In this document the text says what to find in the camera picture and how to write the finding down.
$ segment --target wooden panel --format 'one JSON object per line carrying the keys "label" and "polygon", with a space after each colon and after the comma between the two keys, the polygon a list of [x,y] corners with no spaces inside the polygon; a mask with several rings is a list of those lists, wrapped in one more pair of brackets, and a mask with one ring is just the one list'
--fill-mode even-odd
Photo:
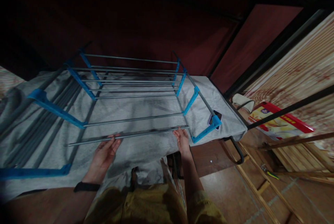
{"label": "wooden panel", "polygon": [[295,145],[295,147],[305,157],[305,159],[307,159],[312,164],[312,166],[315,169],[320,170],[324,168],[324,166],[320,163],[320,161],[307,148],[305,148],[304,145],[299,144],[299,145]]}
{"label": "wooden panel", "polygon": [[277,156],[277,158],[281,161],[283,166],[288,170],[289,172],[296,171],[294,167],[292,166],[293,162],[289,162],[287,158],[282,154],[281,149],[273,149],[274,154]]}
{"label": "wooden panel", "polygon": [[314,169],[314,166],[301,154],[301,152],[295,146],[288,147],[292,153],[295,155],[296,159],[300,161],[300,163],[306,167],[306,171]]}
{"label": "wooden panel", "polygon": [[334,163],[325,156],[313,143],[303,144],[329,171],[334,172]]}
{"label": "wooden panel", "polygon": [[297,171],[306,171],[306,167],[298,160],[298,158],[294,155],[294,153],[290,150],[289,147],[281,147],[282,151],[286,153],[286,155],[292,160],[292,162],[296,165],[298,168]]}

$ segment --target person's right hand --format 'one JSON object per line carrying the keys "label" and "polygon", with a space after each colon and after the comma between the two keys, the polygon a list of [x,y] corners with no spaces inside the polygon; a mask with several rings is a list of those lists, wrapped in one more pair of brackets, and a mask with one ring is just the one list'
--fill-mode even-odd
{"label": "person's right hand", "polygon": [[190,152],[189,137],[187,131],[178,127],[178,130],[174,130],[173,134],[176,137],[177,146],[181,155]]}

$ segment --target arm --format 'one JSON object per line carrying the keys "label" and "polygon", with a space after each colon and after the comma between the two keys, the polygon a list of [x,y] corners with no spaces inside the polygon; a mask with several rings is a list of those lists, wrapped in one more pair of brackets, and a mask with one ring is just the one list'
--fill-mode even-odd
{"label": "arm", "polygon": [[[94,153],[92,163],[82,182],[101,184],[110,164],[114,160],[116,151],[121,143],[113,135],[110,141],[101,142]],[[61,210],[54,223],[82,223],[85,220],[96,192],[80,191],[72,193],[67,205]]]}
{"label": "arm", "polygon": [[183,168],[184,186],[185,186],[185,197],[187,204],[189,204],[191,197],[197,191],[204,190],[201,181],[199,180],[195,162],[192,158],[189,137],[185,129],[173,131],[174,136],[177,139],[177,146],[181,153],[181,161]]}

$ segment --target black metal frame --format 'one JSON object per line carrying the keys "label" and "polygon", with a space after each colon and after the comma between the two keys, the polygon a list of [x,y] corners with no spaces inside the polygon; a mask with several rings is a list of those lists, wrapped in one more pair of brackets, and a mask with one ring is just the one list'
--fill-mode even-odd
{"label": "black metal frame", "polygon": [[255,80],[280,61],[330,13],[331,11],[328,10],[304,8],[223,96],[230,98],[233,94],[243,92]]}

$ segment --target person's left hand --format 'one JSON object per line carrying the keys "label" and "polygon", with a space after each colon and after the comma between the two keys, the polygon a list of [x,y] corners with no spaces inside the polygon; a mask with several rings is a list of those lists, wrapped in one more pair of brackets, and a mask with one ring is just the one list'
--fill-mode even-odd
{"label": "person's left hand", "polygon": [[115,140],[114,135],[108,136],[110,141],[101,142],[94,152],[92,163],[82,182],[101,184],[108,168],[114,160],[116,151],[121,144],[121,140]]}

